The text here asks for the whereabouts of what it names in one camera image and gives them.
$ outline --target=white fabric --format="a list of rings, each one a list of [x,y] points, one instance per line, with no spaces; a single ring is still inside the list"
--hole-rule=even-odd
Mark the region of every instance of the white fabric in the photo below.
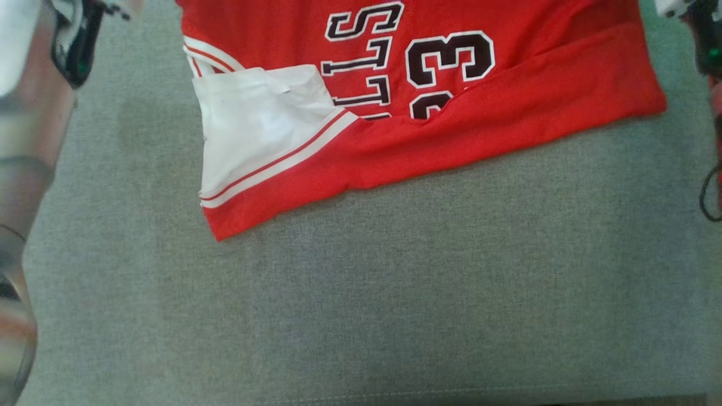
[[[202,199],[218,195],[234,181],[293,152],[336,115],[345,112],[334,105],[313,65],[213,74],[194,78],[193,86],[201,106],[206,139]],[[351,113],[346,114],[349,117],[344,119],[344,126],[348,120],[356,119]],[[339,131],[314,140],[314,149],[320,149]],[[300,162],[296,161],[285,163],[280,170]],[[273,171],[269,173],[265,178],[272,176]],[[245,187],[262,180],[263,177],[256,178],[255,183]]]

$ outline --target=red basketball jersey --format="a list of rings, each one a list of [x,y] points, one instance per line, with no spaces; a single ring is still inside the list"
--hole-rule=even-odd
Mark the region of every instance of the red basketball jersey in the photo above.
[[[219,240],[666,107],[632,0],[177,2]]]

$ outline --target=green light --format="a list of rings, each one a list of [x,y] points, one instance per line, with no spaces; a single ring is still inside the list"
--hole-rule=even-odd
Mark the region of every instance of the green light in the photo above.
[[[720,65],[722,64],[722,52],[719,48],[712,48],[707,53],[707,59],[712,65]]]

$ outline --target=gray fabric surface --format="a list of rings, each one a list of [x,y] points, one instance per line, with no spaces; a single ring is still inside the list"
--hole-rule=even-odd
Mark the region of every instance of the gray fabric surface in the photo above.
[[[196,195],[180,10],[148,1],[141,24],[109,21],[26,255],[40,347],[20,404],[713,389],[722,227],[696,202],[715,160],[706,84],[686,28],[642,3],[663,116],[348,193],[227,243]]]

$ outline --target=white lining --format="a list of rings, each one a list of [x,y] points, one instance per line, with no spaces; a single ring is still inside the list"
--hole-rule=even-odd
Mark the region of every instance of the white lining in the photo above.
[[[243,181],[233,185],[218,197],[212,200],[202,201],[201,206],[207,207],[209,209],[218,207],[227,202],[228,200],[232,199],[240,192],[245,191],[246,189],[249,189],[250,187],[255,186],[265,180],[268,180],[271,177],[278,175],[284,170],[298,165],[299,163],[307,160],[309,157],[316,154],[318,151],[321,150],[321,148],[326,146],[331,140],[336,138],[337,135],[339,135],[349,125],[351,125],[354,121],[358,119],[358,116],[356,116],[355,114],[340,108],[335,111],[334,114],[329,116],[329,121],[337,117],[339,114],[341,114],[341,117],[336,120],[335,123],[330,125],[330,127],[327,128],[319,138],[315,139],[311,144],[307,145],[306,148],[296,152],[294,155],[289,156],[285,160],[251,176],[250,178],[244,179]]]

